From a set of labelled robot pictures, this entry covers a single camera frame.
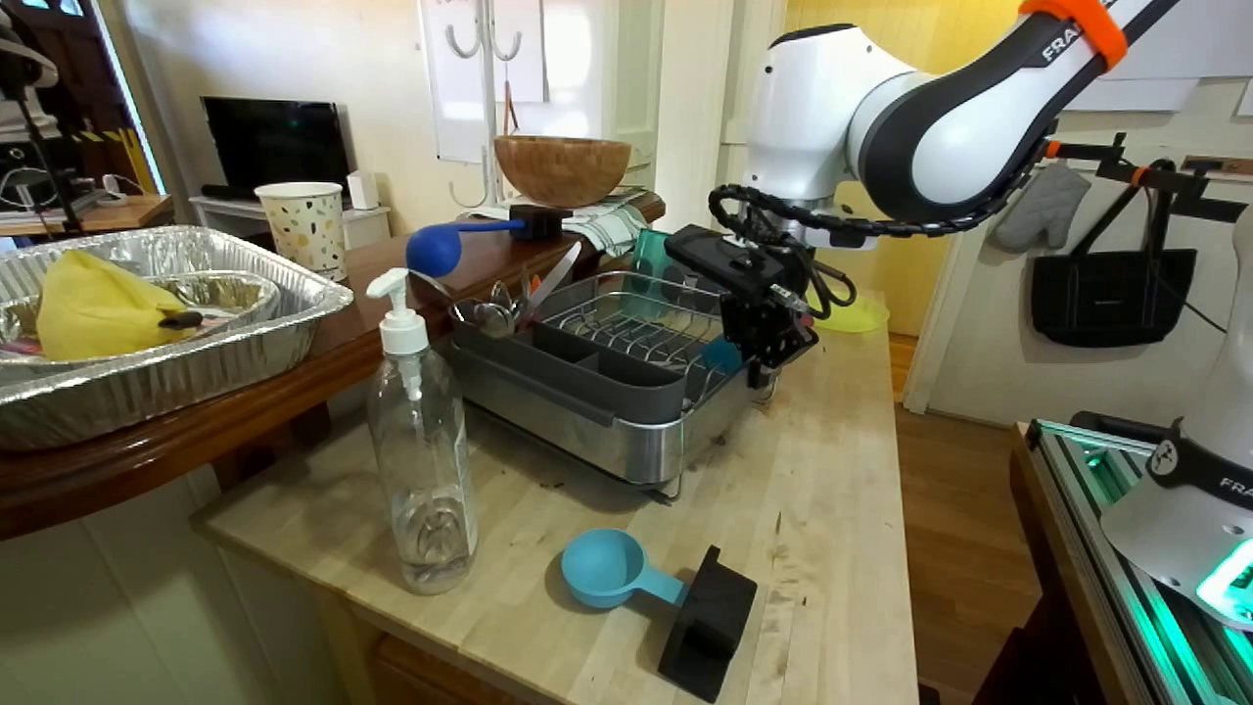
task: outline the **wooden bowl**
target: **wooden bowl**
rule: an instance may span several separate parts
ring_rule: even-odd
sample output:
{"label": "wooden bowl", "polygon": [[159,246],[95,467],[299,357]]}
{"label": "wooden bowl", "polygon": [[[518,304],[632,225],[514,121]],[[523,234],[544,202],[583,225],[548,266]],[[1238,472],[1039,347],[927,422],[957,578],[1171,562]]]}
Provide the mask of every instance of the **wooden bowl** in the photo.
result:
{"label": "wooden bowl", "polygon": [[625,173],[625,140],[591,136],[496,136],[496,165],[506,180],[548,208],[587,208],[611,194]]}

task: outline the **wooden floor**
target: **wooden floor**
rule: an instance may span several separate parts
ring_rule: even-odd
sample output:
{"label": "wooden floor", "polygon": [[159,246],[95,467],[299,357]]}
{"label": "wooden floor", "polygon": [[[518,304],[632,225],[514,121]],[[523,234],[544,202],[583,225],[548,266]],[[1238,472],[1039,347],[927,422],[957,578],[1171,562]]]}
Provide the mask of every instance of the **wooden floor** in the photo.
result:
{"label": "wooden floor", "polygon": [[[894,337],[896,399],[911,340]],[[1013,430],[896,407],[919,681],[971,700],[1039,578],[1009,498]]]}

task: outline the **white cabinet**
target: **white cabinet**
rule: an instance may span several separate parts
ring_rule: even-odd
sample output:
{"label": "white cabinet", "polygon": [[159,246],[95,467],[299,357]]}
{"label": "white cabinet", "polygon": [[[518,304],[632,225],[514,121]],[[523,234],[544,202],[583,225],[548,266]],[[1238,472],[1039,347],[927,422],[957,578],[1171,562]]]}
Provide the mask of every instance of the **white cabinet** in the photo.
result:
{"label": "white cabinet", "polygon": [[[239,237],[269,234],[263,202],[190,194],[190,208],[202,225],[232,230]],[[357,249],[393,237],[389,213],[389,208],[343,211],[343,246]]]}

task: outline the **black object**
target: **black object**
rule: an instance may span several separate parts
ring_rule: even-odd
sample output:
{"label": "black object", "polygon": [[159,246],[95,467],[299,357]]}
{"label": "black object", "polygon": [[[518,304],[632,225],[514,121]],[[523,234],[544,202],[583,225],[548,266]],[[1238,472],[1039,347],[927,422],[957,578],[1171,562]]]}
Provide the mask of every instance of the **black object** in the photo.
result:
{"label": "black object", "polygon": [[756,593],[756,583],[716,562],[716,553],[707,544],[662,652],[662,672],[705,700],[722,694]]}
{"label": "black object", "polygon": [[334,102],[202,97],[227,182],[202,194],[252,194],[269,180],[337,180],[354,173]]}
{"label": "black object", "polygon": [[801,290],[809,283],[813,249],[732,246],[705,225],[681,225],[667,237],[667,254],[724,290],[722,326],[748,364],[748,384],[765,387],[771,368],[805,352],[818,331],[805,326]]}
{"label": "black object", "polygon": [[[1138,249],[1091,249],[1099,230],[1147,191]],[[1030,322],[1056,345],[1117,347],[1161,340],[1181,313],[1195,249],[1161,249],[1171,191],[1130,180],[1067,254],[1030,258]]]}
{"label": "black object", "polygon": [[1099,435],[1138,438],[1138,442],[1160,442],[1160,438],[1171,435],[1171,425],[1143,422],[1143,420],[1122,420],[1122,416],[1103,416],[1103,411],[1071,411],[1067,422],[1071,425],[1091,425]]}
{"label": "black object", "polygon": [[1181,438],[1177,422],[1151,451],[1147,478],[1156,478],[1160,486],[1195,486],[1208,498],[1253,509],[1249,468]]}

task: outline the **yellow sponge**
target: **yellow sponge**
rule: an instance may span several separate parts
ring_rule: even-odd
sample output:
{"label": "yellow sponge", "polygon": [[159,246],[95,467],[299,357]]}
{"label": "yellow sponge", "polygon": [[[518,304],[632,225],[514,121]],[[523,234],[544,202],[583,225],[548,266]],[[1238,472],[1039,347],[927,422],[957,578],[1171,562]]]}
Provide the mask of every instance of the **yellow sponge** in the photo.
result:
{"label": "yellow sponge", "polygon": [[179,331],[159,330],[159,322],[183,310],[175,293],[89,249],[68,249],[42,274],[40,352],[48,360],[89,360],[168,345]]}

